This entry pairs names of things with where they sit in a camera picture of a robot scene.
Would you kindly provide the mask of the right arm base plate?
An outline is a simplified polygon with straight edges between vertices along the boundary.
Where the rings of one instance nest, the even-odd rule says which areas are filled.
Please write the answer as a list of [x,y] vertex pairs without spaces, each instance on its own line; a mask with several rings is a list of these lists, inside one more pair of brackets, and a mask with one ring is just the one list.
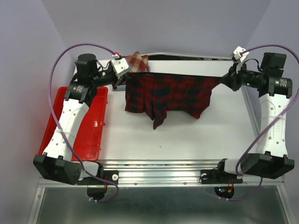
[[234,174],[221,173],[216,169],[202,169],[200,178],[202,184],[239,184],[243,179],[238,179]]

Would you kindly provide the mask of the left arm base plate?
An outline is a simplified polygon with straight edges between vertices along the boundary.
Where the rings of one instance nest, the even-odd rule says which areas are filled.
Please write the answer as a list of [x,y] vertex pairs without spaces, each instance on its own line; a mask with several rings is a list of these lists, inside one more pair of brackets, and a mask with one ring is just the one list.
[[[103,170],[97,174],[99,178],[118,184],[119,171],[118,170]],[[104,185],[105,182],[94,179],[93,177],[87,176],[82,177],[78,180],[77,185]]]

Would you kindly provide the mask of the red navy plaid skirt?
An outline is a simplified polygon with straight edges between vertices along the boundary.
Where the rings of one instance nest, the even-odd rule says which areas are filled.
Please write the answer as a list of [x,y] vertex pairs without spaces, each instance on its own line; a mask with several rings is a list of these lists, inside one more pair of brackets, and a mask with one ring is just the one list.
[[146,113],[154,129],[163,124],[168,111],[183,111],[199,119],[219,83],[219,77],[133,73],[126,81],[125,111]]

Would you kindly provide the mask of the red cream plaid skirt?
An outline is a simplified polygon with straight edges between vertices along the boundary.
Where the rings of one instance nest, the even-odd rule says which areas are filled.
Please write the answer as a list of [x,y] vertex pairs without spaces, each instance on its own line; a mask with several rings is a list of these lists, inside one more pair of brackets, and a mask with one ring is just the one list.
[[149,56],[142,55],[139,51],[136,51],[132,55],[123,56],[130,65],[131,72],[148,72],[150,70],[149,67]]

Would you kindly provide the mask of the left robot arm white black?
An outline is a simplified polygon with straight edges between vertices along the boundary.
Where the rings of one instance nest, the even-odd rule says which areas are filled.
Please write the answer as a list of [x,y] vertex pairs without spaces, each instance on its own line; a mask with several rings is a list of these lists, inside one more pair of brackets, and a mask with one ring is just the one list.
[[130,65],[118,54],[107,63],[107,69],[103,69],[94,54],[79,55],[75,65],[77,72],[67,87],[60,117],[56,117],[55,111],[51,112],[56,128],[43,153],[34,157],[33,164],[46,180],[75,185],[88,177],[92,183],[98,184],[104,178],[101,164],[91,162],[94,168],[88,172],[87,162],[82,159],[72,162],[72,156],[78,157],[73,145],[97,95],[97,88],[118,84],[130,71]]

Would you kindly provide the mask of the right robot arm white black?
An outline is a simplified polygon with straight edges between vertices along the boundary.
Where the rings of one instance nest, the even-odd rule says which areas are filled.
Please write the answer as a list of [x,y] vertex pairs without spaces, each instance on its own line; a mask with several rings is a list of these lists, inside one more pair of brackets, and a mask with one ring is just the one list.
[[221,83],[237,91],[241,86],[255,88],[261,106],[260,133],[239,159],[222,159],[215,177],[226,182],[231,176],[254,175],[277,179],[294,168],[285,144],[286,112],[291,106],[293,82],[283,77],[285,54],[266,52],[257,71],[246,67],[248,53],[235,51],[234,61]]

